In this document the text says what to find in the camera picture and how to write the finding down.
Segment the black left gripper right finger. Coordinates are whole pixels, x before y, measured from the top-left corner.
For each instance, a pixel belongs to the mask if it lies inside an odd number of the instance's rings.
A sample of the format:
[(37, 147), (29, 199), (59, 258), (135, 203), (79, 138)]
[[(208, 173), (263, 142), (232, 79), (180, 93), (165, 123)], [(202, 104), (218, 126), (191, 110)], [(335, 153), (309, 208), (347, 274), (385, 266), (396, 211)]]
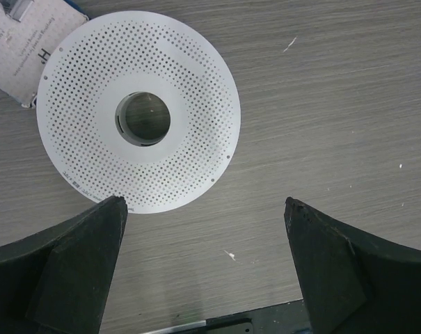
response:
[(284, 220), (313, 333), (421, 333), (421, 250), (292, 197)]

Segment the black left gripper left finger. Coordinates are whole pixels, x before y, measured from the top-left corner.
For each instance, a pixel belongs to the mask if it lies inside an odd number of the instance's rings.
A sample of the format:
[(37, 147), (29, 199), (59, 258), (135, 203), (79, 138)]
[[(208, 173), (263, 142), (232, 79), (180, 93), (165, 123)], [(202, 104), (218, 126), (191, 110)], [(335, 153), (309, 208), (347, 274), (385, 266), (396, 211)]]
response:
[(98, 333), (127, 215), (111, 196), (0, 246), (0, 333)]

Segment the white perforated cable spool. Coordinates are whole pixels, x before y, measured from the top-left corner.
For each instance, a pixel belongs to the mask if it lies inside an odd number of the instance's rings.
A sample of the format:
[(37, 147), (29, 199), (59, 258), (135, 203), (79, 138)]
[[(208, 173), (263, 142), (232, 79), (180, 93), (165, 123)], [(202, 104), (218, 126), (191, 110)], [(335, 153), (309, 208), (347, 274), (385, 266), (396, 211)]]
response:
[(176, 209), (228, 167), (241, 127), (229, 67), (171, 17), (123, 11), (92, 19), (50, 56), (38, 86), (42, 143), (63, 178), (128, 210)]

